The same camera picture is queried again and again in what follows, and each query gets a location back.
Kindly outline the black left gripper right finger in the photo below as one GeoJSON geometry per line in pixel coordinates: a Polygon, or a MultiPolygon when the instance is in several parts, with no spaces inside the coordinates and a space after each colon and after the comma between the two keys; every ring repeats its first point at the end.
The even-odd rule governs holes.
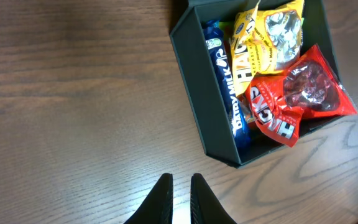
{"type": "Polygon", "coordinates": [[[200,173],[191,177],[191,224],[236,224],[200,173]]]}

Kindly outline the Dairy Milk chocolate bar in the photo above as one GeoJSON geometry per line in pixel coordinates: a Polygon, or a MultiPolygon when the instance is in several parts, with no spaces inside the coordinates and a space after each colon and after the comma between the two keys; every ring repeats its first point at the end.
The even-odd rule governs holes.
{"type": "Polygon", "coordinates": [[[238,149],[245,149],[251,142],[242,103],[237,99],[229,60],[224,46],[224,32],[219,21],[208,21],[203,28],[206,46],[218,81],[226,109],[229,126],[238,149]]]}

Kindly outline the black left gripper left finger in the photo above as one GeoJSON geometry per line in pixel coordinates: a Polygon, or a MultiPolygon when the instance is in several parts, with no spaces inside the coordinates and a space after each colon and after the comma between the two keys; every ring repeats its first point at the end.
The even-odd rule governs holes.
{"type": "Polygon", "coordinates": [[[135,213],[124,224],[172,224],[173,176],[164,173],[135,213]]]}

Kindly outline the yellow Hershey's Kisses bag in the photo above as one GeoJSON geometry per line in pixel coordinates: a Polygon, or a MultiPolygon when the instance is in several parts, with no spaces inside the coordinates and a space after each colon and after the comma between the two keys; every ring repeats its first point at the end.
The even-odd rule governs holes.
{"type": "Polygon", "coordinates": [[[229,39],[235,95],[243,94],[256,74],[274,75],[300,56],[304,0],[271,10],[255,7],[236,15],[229,39]]]}

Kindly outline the red snack bag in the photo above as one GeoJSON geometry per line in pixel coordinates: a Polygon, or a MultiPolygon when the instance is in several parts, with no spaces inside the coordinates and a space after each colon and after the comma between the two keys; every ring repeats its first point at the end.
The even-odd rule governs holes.
{"type": "Polygon", "coordinates": [[[357,114],[317,44],[281,75],[257,75],[244,94],[261,132],[290,147],[303,120],[357,114]]]}

